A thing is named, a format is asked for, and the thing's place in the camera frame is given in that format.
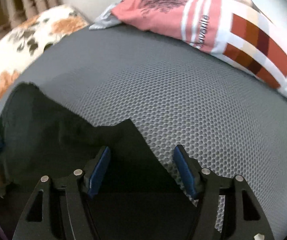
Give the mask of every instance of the pillowcase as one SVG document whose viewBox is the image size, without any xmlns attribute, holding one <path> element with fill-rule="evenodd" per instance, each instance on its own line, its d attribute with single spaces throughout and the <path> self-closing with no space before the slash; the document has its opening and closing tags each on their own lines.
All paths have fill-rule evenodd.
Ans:
<svg viewBox="0 0 287 240">
<path fill-rule="evenodd" d="M 60 5 L 18 25 L 0 40 L 0 98 L 43 52 L 88 22 L 73 8 Z"/>
</svg>

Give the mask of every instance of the gray mesh fabric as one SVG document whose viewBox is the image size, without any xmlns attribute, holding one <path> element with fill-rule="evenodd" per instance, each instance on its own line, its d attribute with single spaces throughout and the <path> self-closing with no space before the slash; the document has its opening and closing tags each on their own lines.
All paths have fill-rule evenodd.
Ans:
<svg viewBox="0 0 287 240">
<path fill-rule="evenodd" d="M 243 175 L 276 240 L 287 235 L 287 100 L 255 78 L 181 41 L 119 26 L 65 38 L 22 81 L 93 125 L 131 118 L 178 182 L 177 144 L 219 175 Z M 218 229 L 223 209 L 220 199 Z"/>
</svg>

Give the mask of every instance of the checkered pattern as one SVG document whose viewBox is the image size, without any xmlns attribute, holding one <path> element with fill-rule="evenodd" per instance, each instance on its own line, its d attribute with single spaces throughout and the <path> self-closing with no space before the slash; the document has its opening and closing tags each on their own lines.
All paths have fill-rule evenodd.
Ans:
<svg viewBox="0 0 287 240">
<path fill-rule="evenodd" d="M 183 40 L 287 97 L 287 33 L 252 0 L 122 0 L 90 29 L 106 28 L 107 16 Z"/>
</svg>

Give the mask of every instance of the honeycomb mesh pattern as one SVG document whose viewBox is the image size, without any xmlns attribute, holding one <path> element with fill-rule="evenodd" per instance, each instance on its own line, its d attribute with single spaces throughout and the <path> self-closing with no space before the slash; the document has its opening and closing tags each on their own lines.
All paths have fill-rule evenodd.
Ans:
<svg viewBox="0 0 287 240">
<path fill-rule="evenodd" d="M 119 26 L 74 33 L 15 83 L 22 81 L 95 126 L 130 118 L 179 184 L 177 144 L 203 168 L 241 174 L 275 239 L 287 235 L 287 100 L 255 78 L 181 41 Z M 223 210 L 221 198 L 219 230 Z"/>
</svg>

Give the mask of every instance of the mesh surface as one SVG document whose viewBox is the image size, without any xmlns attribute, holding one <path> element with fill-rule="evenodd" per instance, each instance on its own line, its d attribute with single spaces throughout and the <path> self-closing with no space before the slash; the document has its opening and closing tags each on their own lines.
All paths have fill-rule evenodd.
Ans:
<svg viewBox="0 0 287 240">
<path fill-rule="evenodd" d="M 241 174 L 276 240 L 287 235 L 287 101 L 253 77 L 180 41 L 120 26 L 74 33 L 21 81 L 93 125 L 131 118 L 178 183 L 177 144 L 218 175 Z M 223 210 L 221 198 L 217 229 Z"/>
</svg>

